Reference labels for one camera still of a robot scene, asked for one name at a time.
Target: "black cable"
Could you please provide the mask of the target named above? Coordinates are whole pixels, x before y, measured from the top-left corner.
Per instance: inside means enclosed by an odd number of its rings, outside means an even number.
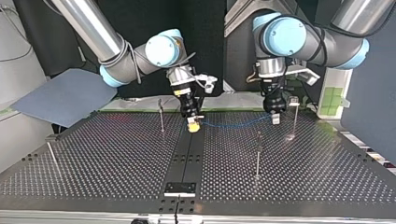
[[[372,36],[372,35],[376,35],[378,32],[380,32],[389,23],[390,18],[392,17],[392,15],[393,15],[393,13],[395,11],[395,8],[396,8],[396,3],[393,3],[393,6],[392,6],[388,16],[384,19],[382,24],[379,25],[378,28],[373,30],[371,33],[364,34],[364,35],[353,34],[351,32],[348,32],[348,31],[345,31],[345,30],[341,30],[340,28],[337,28],[335,26],[334,27],[332,27],[332,26],[324,26],[324,25],[320,25],[320,24],[316,24],[316,26],[320,27],[320,28],[323,28],[323,29],[328,29],[328,30],[334,31],[334,32],[336,32],[338,34],[341,34],[341,35],[346,35],[346,36],[349,36],[349,37],[353,37],[353,38],[365,38],[365,37],[369,37],[369,36]]]
[[[284,71],[283,74],[282,74],[282,77],[281,77],[282,80],[279,81],[279,82],[277,83],[277,86],[276,86],[273,90],[271,90],[270,92],[265,92],[264,87],[262,86],[263,81],[261,81],[261,82],[260,82],[260,89],[261,89],[260,95],[261,95],[262,97],[270,96],[270,95],[274,94],[279,88],[285,87],[286,73],[288,73],[288,69],[289,69],[289,66],[288,66],[288,64],[285,62],[285,71]]]
[[[177,198],[177,204],[176,204],[176,209],[175,209],[175,214],[174,214],[174,217],[175,217],[175,224],[178,224],[177,209],[178,209],[179,200],[180,200],[180,196],[178,196],[178,198]]]
[[[26,53],[24,53],[23,55],[21,55],[21,56],[18,56],[18,57],[15,57],[15,58],[11,58],[11,59],[5,59],[5,60],[1,60],[0,61],[0,63],[5,63],[5,62],[10,62],[10,61],[15,61],[15,60],[18,60],[18,59],[21,59],[21,58],[24,58],[24,57],[26,57],[31,51],[32,51],[32,46],[30,46],[29,47],[29,49],[27,50],[27,52]]]
[[[317,110],[317,112],[318,112],[318,107],[316,106],[316,103],[312,100],[312,97],[311,97],[311,95],[308,93],[308,90],[306,89],[306,87],[305,87],[305,83],[303,83],[302,81],[300,81],[301,82],[301,85],[303,86],[303,89],[304,89],[304,91],[305,91],[305,94],[306,94],[306,96],[308,97],[308,99],[312,102],[312,105],[314,106],[314,108]]]
[[[327,51],[326,43],[324,42],[324,37],[322,37],[322,34],[321,34],[321,33],[317,30],[317,28],[316,28],[315,26],[313,26],[311,23],[309,23],[308,21],[305,21],[305,20],[303,20],[303,19],[301,19],[301,18],[299,18],[299,17],[297,17],[297,16],[294,16],[294,15],[280,15],[280,16],[277,16],[277,17],[271,19],[271,20],[268,21],[267,23],[265,23],[264,26],[262,27],[262,29],[260,30],[260,34],[259,34],[258,43],[259,43],[260,49],[261,49],[263,52],[267,53],[268,55],[273,55],[273,54],[271,54],[270,52],[268,52],[268,51],[266,50],[265,45],[264,45],[264,38],[262,38],[262,36],[263,36],[265,30],[268,28],[268,26],[269,26],[273,21],[276,21],[276,20],[278,20],[278,19],[280,19],[280,18],[294,18],[294,19],[300,21],[302,24],[305,24],[305,25],[309,26],[309,27],[312,29],[312,31],[317,35],[317,37],[318,37],[318,39],[319,39],[319,45],[318,45],[318,48],[317,48],[317,50],[316,50],[315,52],[319,53],[319,52],[320,52],[320,49],[323,49],[323,63],[322,63],[320,66],[326,65],[326,63],[327,63],[327,61],[328,61],[328,59],[329,59],[329,56],[328,56],[328,51]]]

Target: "cable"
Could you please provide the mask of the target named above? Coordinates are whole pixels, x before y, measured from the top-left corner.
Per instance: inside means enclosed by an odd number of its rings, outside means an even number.
[[[175,224],[178,224],[177,210],[178,210],[179,200],[180,200],[180,196],[178,196],[178,198],[177,198],[177,204],[176,204],[176,209],[175,209],[175,213],[174,213]]]
[[[108,62],[102,62],[98,59],[98,62],[105,66],[105,67],[111,67],[114,66],[115,64],[117,64],[124,56],[126,53],[128,53],[128,50],[130,51],[131,55],[132,55],[132,59],[134,61],[134,69],[136,71],[136,75],[137,75],[137,83],[141,84],[142,80],[140,78],[140,71],[139,71],[139,67],[137,66],[137,60],[136,60],[136,56],[135,56],[135,51],[134,48],[132,47],[131,43],[129,43],[128,41],[126,41],[122,35],[118,34],[119,37],[122,40],[122,50],[121,52],[117,55],[117,57],[115,59],[112,59]]]
[[[47,2],[47,0],[43,0],[43,2],[47,5],[47,7],[49,7],[53,12],[55,12],[56,14],[63,16],[62,13],[59,10],[56,10],[49,2]]]
[[[176,69],[180,69],[182,71],[184,71],[189,77],[193,78],[194,81],[202,88],[205,89],[205,86],[196,78],[195,75],[193,75],[190,71],[188,71],[187,69],[183,68],[183,67],[171,67],[166,71],[166,77],[169,77],[169,75],[171,75],[173,72],[175,72]]]
[[[207,125],[207,126],[209,126],[209,127],[213,127],[213,128],[244,128],[244,127],[247,127],[247,126],[249,126],[249,125],[252,125],[252,124],[254,124],[254,123],[256,123],[256,122],[258,122],[258,121],[261,121],[261,120],[263,120],[263,119],[268,119],[268,118],[271,118],[271,115],[270,114],[266,114],[265,116],[263,116],[263,117],[261,117],[261,118],[258,118],[258,119],[254,119],[254,120],[251,120],[251,121],[248,121],[248,122],[246,122],[246,123],[241,123],[241,124],[225,124],[225,125],[218,125],[218,124],[211,124],[211,123],[208,123],[208,122],[202,122],[204,125]]]
[[[384,19],[382,24],[379,25],[378,28],[373,30],[371,33],[364,34],[364,35],[353,34],[353,33],[349,32],[349,31],[341,30],[340,28],[331,27],[331,26],[324,26],[324,25],[321,25],[321,24],[316,24],[316,26],[318,26],[320,28],[323,28],[323,29],[328,29],[328,30],[334,31],[334,32],[336,32],[338,34],[341,34],[341,35],[346,35],[346,36],[349,36],[349,37],[353,37],[353,38],[365,38],[365,37],[369,37],[369,36],[372,36],[372,35],[376,35],[378,32],[380,32],[389,23],[390,18],[392,17],[392,15],[393,15],[393,13],[395,11],[395,8],[396,8],[396,3],[393,3],[393,6],[392,6],[388,16]]]
[[[306,87],[305,87],[305,83],[303,83],[302,81],[300,81],[300,82],[301,82],[301,84],[302,84],[302,86],[303,86],[303,89],[304,89],[304,91],[305,91],[306,96],[307,96],[308,99],[312,102],[312,105],[314,106],[314,108],[318,111],[318,107],[317,107],[316,103],[312,100],[311,95],[308,93],[308,90],[307,90]]]
[[[261,94],[262,97],[270,96],[270,95],[274,94],[275,91],[277,91],[279,88],[285,86],[286,74],[288,73],[288,69],[289,69],[289,66],[288,66],[288,64],[286,62],[286,58],[285,58],[285,71],[283,72],[283,75],[282,75],[283,80],[279,81],[277,83],[277,86],[273,90],[271,90],[270,92],[265,92],[264,87],[262,86],[263,82],[261,82],[260,83],[260,89],[262,91],[260,92],[260,94]]]
[[[247,77],[246,83],[261,81],[262,79],[260,77],[254,78],[256,75],[257,75],[257,66],[256,66],[256,64],[253,64],[253,73]]]
[[[15,10],[12,7],[8,7],[8,6],[1,5],[1,4],[0,4],[0,9],[2,9],[2,13],[0,13],[0,14],[2,14],[6,18],[6,20],[13,27],[13,29],[15,29],[18,32],[18,34],[21,36],[21,38],[29,45],[29,49],[26,51],[26,53],[22,54],[21,56],[15,57],[15,58],[0,60],[0,63],[15,61],[15,60],[26,57],[32,51],[33,47],[29,43],[27,38],[24,36],[24,34],[20,31],[20,29],[18,29],[18,26],[14,23],[14,21],[12,21],[12,19],[6,13],[6,10],[9,10],[9,11],[13,12],[16,16],[19,16],[17,10]]]

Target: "gray panel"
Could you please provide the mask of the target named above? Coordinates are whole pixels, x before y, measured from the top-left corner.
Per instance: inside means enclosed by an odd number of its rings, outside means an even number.
[[[342,125],[366,145],[396,163],[396,17],[369,38],[366,61],[354,70]]]
[[[71,127],[117,94],[97,74],[69,69],[22,97],[11,107],[38,119]]]
[[[210,113],[214,124],[245,123],[262,113]],[[199,202],[195,213],[224,216],[393,217],[396,177],[332,127],[299,116],[296,138],[287,141],[293,115],[244,128],[205,128]],[[257,132],[263,134],[257,180]],[[185,176],[193,176],[189,167]]]
[[[162,133],[157,113],[98,114],[51,143],[59,171],[43,147],[0,175],[0,209],[158,212],[184,119],[164,122]]]

